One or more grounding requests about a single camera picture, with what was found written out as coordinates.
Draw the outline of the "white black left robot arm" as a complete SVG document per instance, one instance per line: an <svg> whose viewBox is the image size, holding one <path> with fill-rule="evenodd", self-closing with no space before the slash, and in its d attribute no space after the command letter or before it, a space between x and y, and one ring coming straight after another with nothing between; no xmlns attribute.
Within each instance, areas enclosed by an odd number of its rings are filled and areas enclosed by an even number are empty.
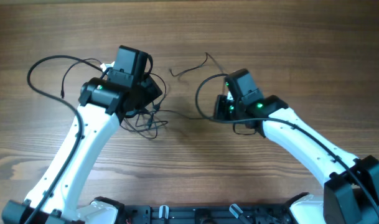
<svg viewBox="0 0 379 224"><path fill-rule="evenodd" d="M151 55L121 45L115 62L99 67L101 77L84 83L75 118L49 168L23 202L8 201L4 223L127 223L124 204L97 197L78 208L78 199L101 150L125 118L145 108L162 91L150 74Z"/></svg>

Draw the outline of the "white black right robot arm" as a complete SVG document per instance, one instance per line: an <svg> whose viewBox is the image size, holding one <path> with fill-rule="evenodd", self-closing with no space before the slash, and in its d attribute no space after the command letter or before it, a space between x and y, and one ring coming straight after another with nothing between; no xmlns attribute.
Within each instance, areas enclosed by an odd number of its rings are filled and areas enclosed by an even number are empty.
<svg viewBox="0 0 379 224"><path fill-rule="evenodd" d="M317 179L323 195L305 194L289 204L295 223L379 223L379 160L363 159L308 126L276 95L263 96L250 72L223 75L213 118L243 124L280 145Z"/></svg>

